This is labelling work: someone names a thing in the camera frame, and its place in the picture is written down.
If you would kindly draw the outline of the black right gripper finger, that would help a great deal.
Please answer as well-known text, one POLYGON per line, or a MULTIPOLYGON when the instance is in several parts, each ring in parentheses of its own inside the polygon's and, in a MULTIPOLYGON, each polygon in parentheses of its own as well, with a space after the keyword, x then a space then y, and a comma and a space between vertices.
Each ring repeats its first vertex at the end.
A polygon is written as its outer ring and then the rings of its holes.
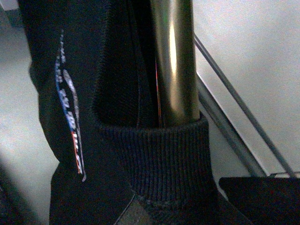
POLYGON ((255 225, 300 223, 300 179, 222 177, 228 200, 255 225))

